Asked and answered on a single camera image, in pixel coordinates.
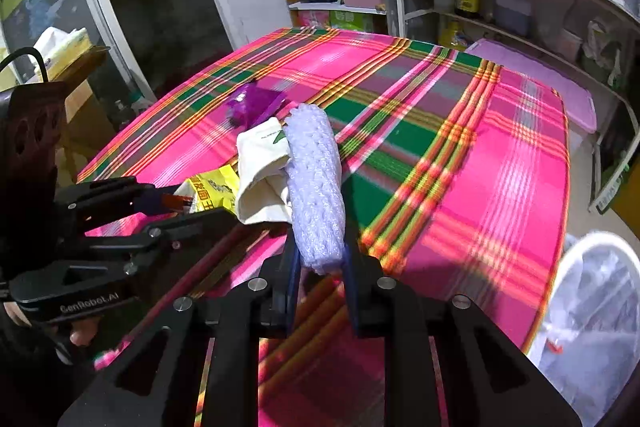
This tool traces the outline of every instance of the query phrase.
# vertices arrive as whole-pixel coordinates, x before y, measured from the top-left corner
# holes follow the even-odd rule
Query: pink plaid tablecloth
[[[497,76],[486,91],[489,96],[478,99],[463,162],[450,172],[439,172],[446,184],[437,206],[392,270],[427,296],[469,295],[526,350],[545,312],[564,237],[569,192],[564,108],[556,92],[533,79],[451,53],[450,61],[443,62],[447,68],[462,64],[471,74],[475,68],[493,68]],[[226,123],[226,95],[216,84],[231,73],[284,89],[290,101],[313,102],[319,92],[340,93],[340,86],[364,82],[382,67],[393,77],[389,86],[400,79],[413,82],[418,76],[412,75],[423,74],[420,61],[433,60],[434,54],[442,55],[442,49],[387,36],[334,30],[274,32],[169,93],[98,155],[83,176],[136,174],[139,181],[166,185],[233,160],[237,132]],[[447,74],[442,68],[434,71]],[[426,102],[417,103],[442,105],[451,97],[464,98],[462,92],[451,94],[459,81],[454,73],[450,84],[432,82],[425,75],[423,81],[430,86]],[[375,82],[386,82],[385,78]],[[181,112],[182,100],[195,100],[202,90],[211,93],[204,109]],[[291,103],[278,117],[290,107]],[[185,122],[194,115],[204,116],[185,130]],[[181,123],[170,125],[175,120]],[[154,127],[160,124],[166,128],[162,132]],[[436,137],[456,124],[445,119],[442,125]],[[130,233],[140,223],[140,216],[134,216],[98,233]],[[209,295],[223,295],[249,279],[283,243],[283,237],[261,238]],[[354,339],[347,325],[342,286],[324,280],[300,303],[296,330],[289,338],[261,342],[260,425],[363,425],[382,418],[382,343]]]

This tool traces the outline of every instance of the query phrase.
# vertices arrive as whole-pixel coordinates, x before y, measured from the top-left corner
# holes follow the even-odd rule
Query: finger
[[[18,326],[31,326],[29,319],[15,302],[5,302],[4,309],[6,310],[6,314],[9,315],[9,318]]]
[[[88,346],[98,333],[100,317],[91,317],[72,324],[69,340],[76,346]]]

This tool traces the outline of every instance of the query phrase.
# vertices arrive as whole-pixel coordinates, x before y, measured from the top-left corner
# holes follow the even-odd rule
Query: table
[[[239,130],[226,120],[224,102],[252,80],[286,91],[280,119],[300,102],[327,112],[348,216],[386,272],[428,296],[469,295],[527,349],[552,286],[568,207],[567,119],[557,93],[424,42],[284,28],[169,93],[80,180],[134,174],[167,185],[235,165]],[[143,216],[132,216],[95,233],[131,233],[143,224]],[[191,294],[223,294],[283,243],[283,235],[262,233],[226,277],[218,270],[213,287],[210,278]],[[308,289],[293,334],[261,342],[261,425],[375,418],[382,343],[357,341],[347,325],[342,286],[325,278]]]
[[[95,100],[87,81],[87,77],[105,61],[108,52],[108,46],[91,46],[60,73],[49,79],[50,82],[64,82],[69,88],[69,95],[65,100],[67,125],[60,137],[60,147],[65,154],[66,170],[73,182],[78,178],[74,153],[85,158],[93,158],[100,146],[113,137],[113,127]],[[38,78],[34,75],[36,82],[40,81]],[[83,120],[82,124],[78,120],[72,121],[74,118]],[[91,147],[96,141],[100,142],[100,145]]]

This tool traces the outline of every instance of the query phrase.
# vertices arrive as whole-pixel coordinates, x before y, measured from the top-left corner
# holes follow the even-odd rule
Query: black cable
[[[31,48],[29,46],[20,48],[19,50],[14,51],[13,53],[7,55],[0,62],[0,73],[11,64],[16,58],[22,57],[23,55],[31,55],[36,59],[38,66],[40,67],[40,73],[42,74],[42,81],[49,82],[49,77],[47,76],[47,68],[44,67],[44,60],[42,60],[42,55],[36,48]]]

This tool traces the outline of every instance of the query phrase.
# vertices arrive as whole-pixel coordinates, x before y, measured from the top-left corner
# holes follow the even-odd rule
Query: tissue box
[[[86,28],[66,33],[50,26],[44,30],[33,47],[42,54],[47,76],[52,80],[87,51],[91,47],[91,41]],[[31,55],[29,58],[36,74],[42,78],[36,59]]]

